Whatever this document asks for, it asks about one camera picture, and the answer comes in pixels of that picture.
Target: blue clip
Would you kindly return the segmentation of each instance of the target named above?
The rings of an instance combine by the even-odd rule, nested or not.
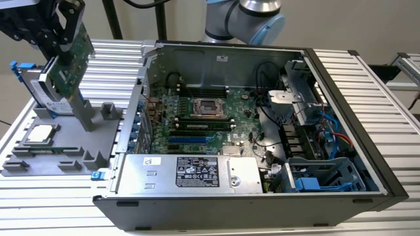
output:
[[[38,65],[35,63],[24,62],[18,66],[19,69],[34,69]]]
[[[320,186],[318,178],[302,177],[295,181],[299,192],[344,192],[348,191],[352,183],[344,183],[339,186]]]
[[[16,75],[16,77],[19,79],[19,82],[24,82],[24,79],[22,78],[19,70],[18,70],[18,61],[12,61],[10,65],[12,67],[12,72],[14,72],[14,74]]]
[[[102,171],[94,171],[91,175],[92,181],[102,181],[106,180],[106,172]]]

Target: metal rail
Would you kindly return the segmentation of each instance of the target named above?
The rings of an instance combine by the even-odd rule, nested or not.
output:
[[[142,66],[142,41],[95,40],[92,43],[96,55],[90,60],[82,83],[83,95],[94,105],[114,102],[127,108]],[[362,213],[336,227],[127,233],[112,225],[92,204],[90,176],[0,176],[2,235],[420,235],[420,155],[416,154],[420,153],[420,136],[400,108],[395,107],[396,101],[378,86],[376,78],[358,67],[360,60],[347,51],[323,50],[318,54],[404,185],[411,197],[406,202],[383,212]],[[6,144],[6,148],[0,147],[0,163],[8,159],[35,116],[32,104],[30,101],[0,141]]]

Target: sticker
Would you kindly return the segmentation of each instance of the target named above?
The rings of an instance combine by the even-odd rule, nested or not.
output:
[[[63,98],[59,102],[54,102],[47,93],[44,92],[42,85],[38,80],[31,80],[32,88],[36,92],[36,95],[40,98],[40,102],[44,104],[48,110],[56,112],[58,114],[72,114],[74,110],[71,105],[68,104],[66,98]]]
[[[216,61],[220,61],[220,62],[228,62],[228,60],[230,60],[228,56],[218,56],[216,58]]]
[[[208,125],[200,125],[200,124],[188,124],[187,128],[208,128]]]
[[[179,157],[176,161],[178,187],[219,187],[218,157]]]
[[[144,166],[159,166],[162,162],[160,157],[146,157],[143,160],[143,165]]]

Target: warning label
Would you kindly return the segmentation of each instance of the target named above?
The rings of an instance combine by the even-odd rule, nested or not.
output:
[[[175,184],[178,187],[219,187],[218,157],[179,157]]]

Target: circuit board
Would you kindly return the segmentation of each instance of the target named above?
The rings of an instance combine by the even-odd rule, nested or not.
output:
[[[84,24],[82,23],[79,34],[71,47],[71,53],[75,58],[72,60],[72,64],[64,65],[63,62],[58,60],[48,73],[48,77],[55,82],[55,85],[60,90],[60,94],[66,98],[71,98],[75,94],[76,88],[79,88],[79,84],[87,69],[88,56],[92,52],[94,46],[86,31]]]
[[[254,145],[250,141],[250,133],[254,137],[258,137],[262,132],[259,118],[255,116],[255,100],[250,97],[250,92],[240,88],[232,88],[227,98],[219,98],[223,103],[223,114],[235,120],[234,129],[231,131],[207,131],[200,130],[206,133],[208,142],[206,144],[178,143],[175,146],[179,149],[170,149],[174,147],[174,143],[170,143],[171,132],[176,131],[174,119],[191,118],[195,110],[195,101],[199,98],[180,97],[174,89],[159,87],[152,89],[152,99],[160,100],[154,105],[158,112],[152,112],[151,120],[154,127],[154,141],[151,147],[151,153],[155,154],[222,154],[222,149],[226,146],[239,146],[242,150],[242,156],[263,156],[263,148]]]

